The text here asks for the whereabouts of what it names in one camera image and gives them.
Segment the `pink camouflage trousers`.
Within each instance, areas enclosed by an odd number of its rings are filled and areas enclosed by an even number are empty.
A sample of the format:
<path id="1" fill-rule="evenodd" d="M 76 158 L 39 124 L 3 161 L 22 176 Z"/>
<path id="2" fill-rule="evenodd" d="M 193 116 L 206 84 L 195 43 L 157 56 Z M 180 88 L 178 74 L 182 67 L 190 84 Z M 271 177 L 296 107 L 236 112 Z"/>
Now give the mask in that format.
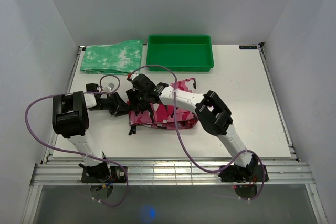
<path id="1" fill-rule="evenodd" d="M 163 89 L 168 88 L 170 90 L 174 87 L 181 91 L 195 93 L 195 78 L 187 78 L 171 84 L 163 82 L 155 84 L 146 75 L 140 74 L 131 83 L 133 85 L 133 90 L 139 90 L 143 95 L 157 98 L 157 103 L 151 104 L 151 110 L 143 113 L 140 112 L 139 114 L 136 114 L 134 111 L 129 111 L 129 122 L 131 126 L 129 135 L 136 133 L 137 126 L 174 130 L 177 127 L 181 129 L 190 129 L 197 124 L 198 117 L 195 113 L 179 107 L 174 110 L 173 105 L 165 105 L 161 103 L 156 96 L 157 94 L 160 94 Z"/>

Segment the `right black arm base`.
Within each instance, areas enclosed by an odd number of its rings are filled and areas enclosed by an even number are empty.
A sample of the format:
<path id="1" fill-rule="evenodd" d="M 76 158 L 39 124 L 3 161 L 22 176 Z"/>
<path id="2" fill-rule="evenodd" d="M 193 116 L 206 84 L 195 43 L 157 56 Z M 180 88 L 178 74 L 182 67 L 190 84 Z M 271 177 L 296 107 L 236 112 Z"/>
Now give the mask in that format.
<path id="1" fill-rule="evenodd" d="M 269 181 L 269 176 L 265 165 L 257 165 L 251 175 L 246 175 L 243 173 L 242 169 L 239 169 L 235 165 L 230 165 L 229 168 L 220 172 L 218 177 L 222 182 L 254 183 L 262 182 L 263 179 L 266 182 Z"/>

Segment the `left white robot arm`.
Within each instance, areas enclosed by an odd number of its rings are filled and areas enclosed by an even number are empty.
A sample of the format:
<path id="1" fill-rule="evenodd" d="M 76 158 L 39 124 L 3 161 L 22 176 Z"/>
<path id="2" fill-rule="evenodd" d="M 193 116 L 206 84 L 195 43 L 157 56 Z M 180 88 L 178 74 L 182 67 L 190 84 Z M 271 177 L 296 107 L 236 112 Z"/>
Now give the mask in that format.
<path id="1" fill-rule="evenodd" d="M 86 85 L 86 92 L 78 91 L 68 95 L 57 95 L 52 99 L 52 126 L 57 135 L 67 139 L 82 156 L 84 163 L 79 166 L 84 176 L 98 182 L 106 182 L 111 178 L 111 168 L 105 161 L 106 156 L 94 143 L 88 132 L 88 111 L 105 110 L 118 117 L 127 115 L 128 104 L 118 93 L 113 93 L 113 84 L 100 90 L 96 83 Z"/>

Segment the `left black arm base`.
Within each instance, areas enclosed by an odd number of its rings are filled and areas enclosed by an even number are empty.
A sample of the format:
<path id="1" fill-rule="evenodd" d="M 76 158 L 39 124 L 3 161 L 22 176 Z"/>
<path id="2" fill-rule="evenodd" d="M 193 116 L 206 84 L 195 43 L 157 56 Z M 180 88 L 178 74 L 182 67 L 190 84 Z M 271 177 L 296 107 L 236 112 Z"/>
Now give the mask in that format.
<path id="1" fill-rule="evenodd" d="M 82 183 L 126 183 L 125 171 L 119 166 L 108 166 L 99 172 L 89 173 L 83 169 L 81 179 Z"/>

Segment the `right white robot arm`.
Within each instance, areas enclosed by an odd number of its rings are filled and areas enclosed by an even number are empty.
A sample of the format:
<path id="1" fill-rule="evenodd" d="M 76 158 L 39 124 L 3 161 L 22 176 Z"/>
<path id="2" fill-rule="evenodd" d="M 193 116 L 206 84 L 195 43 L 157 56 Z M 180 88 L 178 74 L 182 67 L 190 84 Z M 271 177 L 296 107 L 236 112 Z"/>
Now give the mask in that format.
<path id="1" fill-rule="evenodd" d="M 146 75 L 134 73 L 128 75 L 127 80 L 133 85 L 126 91 L 132 126 L 179 131 L 200 123 L 208 134 L 222 142 L 233 158 L 233 162 L 218 172 L 239 182 L 254 178 L 259 161 L 247 150 L 235 130 L 230 109 L 214 91 L 195 93 L 193 78 L 155 84 Z"/>

